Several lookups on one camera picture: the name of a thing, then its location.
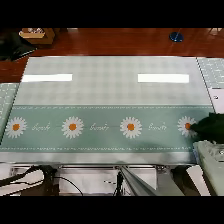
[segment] yellow flower center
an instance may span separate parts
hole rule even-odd
[[[70,129],[71,131],[74,131],[74,130],[76,129],[76,124],[70,124],[70,125],[69,125],[69,129]]]
[[[191,124],[190,124],[190,123],[186,123],[186,124],[185,124],[185,128],[186,128],[187,130],[190,130],[190,128],[191,128]]]
[[[19,128],[20,128],[20,125],[19,125],[19,124],[14,124],[14,125],[12,126],[12,130],[13,130],[13,131],[18,131]]]
[[[128,124],[128,130],[133,131],[135,129],[135,126],[133,124]]]

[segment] red wooden floor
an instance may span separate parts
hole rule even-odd
[[[224,31],[221,28],[182,28],[182,43],[169,34],[178,28],[79,28],[61,29],[49,48],[32,56],[60,55],[161,55],[224,58]],[[0,83],[19,82],[27,58],[0,62]]]

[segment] daisy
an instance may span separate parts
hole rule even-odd
[[[14,119],[11,119],[11,121],[8,122],[5,131],[9,138],[17,138],[23,134],[23,131],[25,131],[26,128],[27,125],[25,119],[22,117],[14,117]]]
[[[190,117],[182,117],[179,121],[178,121],[178,130],[182,132],[182,135],[184,135],[185,137],[195,137],[197,135],[197,133],[195,131],[190,130],[190,127],[192,124],[195,124],[196,121],[194,120],[194,118],[190,118]]]
[[[66,135],[66,138],[70,137],[71,139],[82,134],[83,126],[83,121],[78,117],[69,117],[63,122],[61,130]]]
[[[130,139],[139,136],[141,134],[140,131],[142,130],[140,121],[134,117],[126,117],[126,119],[123,119],[120,127],[120,131],[123,131],[123,135]]]

